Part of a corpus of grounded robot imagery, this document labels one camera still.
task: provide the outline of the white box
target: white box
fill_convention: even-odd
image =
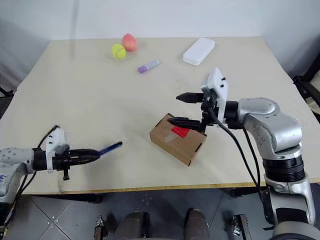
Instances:
[[[214,49],[216,42],[200,37],[192,46],[183,54],[183,61],[198,66],[206,56]]]

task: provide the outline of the tabletop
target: tabletop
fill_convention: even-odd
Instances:
[[[18,87],[0,120],[0,147],[33,148],[54,125],[70,148],[100,150],[123,146],[95,162],[63,172],[38,172],[29,194],[253,186],[232,139],[217,127],[190,166],[150,141],[149,132],[166,114],[201,118],[199,104],[176,100],[200,92],[208,72],[219,67],[229,84],[228,100],[265,97],[302,124],[302,158],[312,182],[320,181],[317,161],[320,125],[262,37],[219,37],[199,66],[182,61],[196,38],[139,38],[138,50],[123,61],[110,56],[120,39],[54,40]],[[137,67],[161,64],[144,74]],[[233,131],[254,174],[254,161],[242,131]],[[260,172],[264,173],[262,161]]]

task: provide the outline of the purple marker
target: purple marker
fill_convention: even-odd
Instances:
[[[149,62],[148,64],[146,65],[143,65],[141,67],[138,67],[138,72],[143,74],[144,72],[148,71],[149,69],[152,69],[156,66],[158,66],[160,64],[160,61],[159,60],[154,60],[152,62]]]

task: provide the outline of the cardboard box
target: cardboard box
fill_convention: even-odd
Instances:
[[[207,136],[196,130],[175,127],[168,122],[173,117],[170,113],[165,115],[150,132],[150,138],[153,143],[189,166]]]

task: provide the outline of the table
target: table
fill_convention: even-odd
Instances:
[[[199,104],[176,100],[200,92],[205,76],[219,67],[229,84],[228,99],[266,97],[303,129],[303,160],[312,182],[320,180],[317,161],[320,125],[262,37],[219,37],[199,65],[182,61],[196,38],[141,38],[124,61],[110,56],[119,39],[54,40],[18,87],[0,121],[0,148],[35,147],[55,124],[70,147],[123,146],[96,162],[63,172],[38,172],[27,194],[81,194],[114,191],[253,186],[239,151],[220,128],[208,127],[207,140],[191,166],[150,141],[149,132],[166,114],[200,119]],[[159,59],[144,74],[137,67]],[[254,170],[242,131],[233,131]],[[262,161],[260,172],[264,173]]]

